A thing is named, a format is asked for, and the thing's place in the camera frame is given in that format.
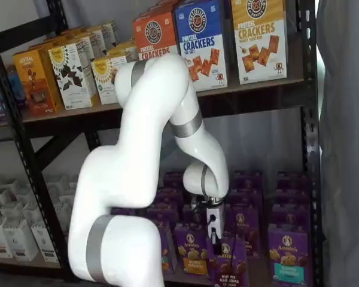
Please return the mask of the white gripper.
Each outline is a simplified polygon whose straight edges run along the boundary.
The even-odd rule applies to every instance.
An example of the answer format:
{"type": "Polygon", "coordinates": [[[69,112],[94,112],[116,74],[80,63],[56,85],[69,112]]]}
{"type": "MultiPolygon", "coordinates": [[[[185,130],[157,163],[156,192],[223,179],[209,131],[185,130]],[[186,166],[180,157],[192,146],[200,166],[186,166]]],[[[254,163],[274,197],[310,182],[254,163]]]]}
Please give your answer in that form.
{"type": "Polygon", "coordinates": [[[224,230],[224,208],[212,207],[206,209],[208,236],[211,238],[214,255],[221,255],[222,248],[220,239],[224,230]]]}

